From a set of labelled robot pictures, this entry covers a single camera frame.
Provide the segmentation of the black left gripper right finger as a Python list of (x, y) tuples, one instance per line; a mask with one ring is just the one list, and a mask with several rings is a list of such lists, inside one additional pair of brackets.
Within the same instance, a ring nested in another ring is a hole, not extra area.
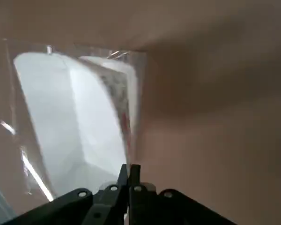
[(157, 193), (154, 185), (140, 181), (140, 165), (129, 175), (131, 225), (233, 225), (234, 222), (174, 189)]

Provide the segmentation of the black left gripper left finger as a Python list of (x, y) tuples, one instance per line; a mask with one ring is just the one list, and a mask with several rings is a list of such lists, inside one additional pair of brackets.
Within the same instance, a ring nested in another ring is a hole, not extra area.
[(124, 223), (128, 208), (127, 166), (121, 166), (116, 183), (93, 194), (86, 188), (77, 188), (51, 202), (38, 206), (7, 222), (5, 225), (86, 225), (92, 219), (115, 219)]

